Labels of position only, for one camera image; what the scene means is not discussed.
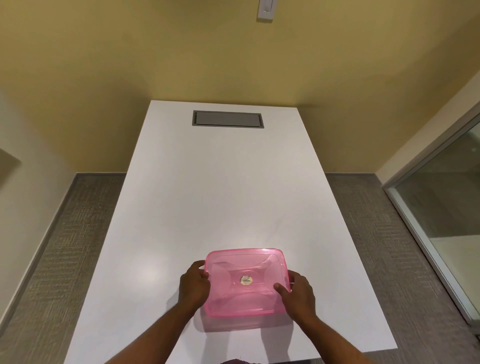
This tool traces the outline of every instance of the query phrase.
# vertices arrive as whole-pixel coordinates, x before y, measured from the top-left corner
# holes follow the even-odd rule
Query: white table
[[[264,129],[192,125],[194,110],[261,113]],[[396,348],[295,108],[152,101],[65,363],[103,363],[177,300],[213,250],[274,247],[305,275],[317,314],[363,352]],[[296,325],[204,332],[169,363],[318,357]]]

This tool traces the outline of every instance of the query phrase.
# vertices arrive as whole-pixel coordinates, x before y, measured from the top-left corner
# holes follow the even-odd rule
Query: person
[[[194,262],[181,276],[176,305],[107,364],[165,363],[185,325],[202,307],[210,293],[208,273],[201,267],[204,260]],[[324,323],[315,313],[315,296],[308,280],[297,272],[288,271],[291,291],[279,283],[274,289],[282,297],[285,310],[312,341],[326,364],[372,363],[357,348]]]

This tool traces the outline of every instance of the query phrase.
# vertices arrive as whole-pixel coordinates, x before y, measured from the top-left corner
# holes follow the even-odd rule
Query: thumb
[[[273,288],[274,288],[275,291],[277,291],[278,294],[282,297],[282,300],[285,299],[285,298],[287,298],[288,295],[290,294],[290,293],[287,291],[287,289],[286,289],[284,286],[282,286],[280,283],[275,283],[275,284],[273,285]]]

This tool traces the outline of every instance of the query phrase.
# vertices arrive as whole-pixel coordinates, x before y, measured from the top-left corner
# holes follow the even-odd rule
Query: gold label
[[[249,276],[242,276],[242,278],[240,278],[240,283],[244,286],[248,286],[249,284],[252,284],[252,282],[253,279]]]

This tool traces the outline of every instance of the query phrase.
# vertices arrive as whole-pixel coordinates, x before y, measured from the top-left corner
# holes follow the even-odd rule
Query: plastic container
[[[211,252],[205,260],[210,295],[204,308],[211,317],[285,313],[273,284],[290,290],[287,264],[278,249],[234,249]]]

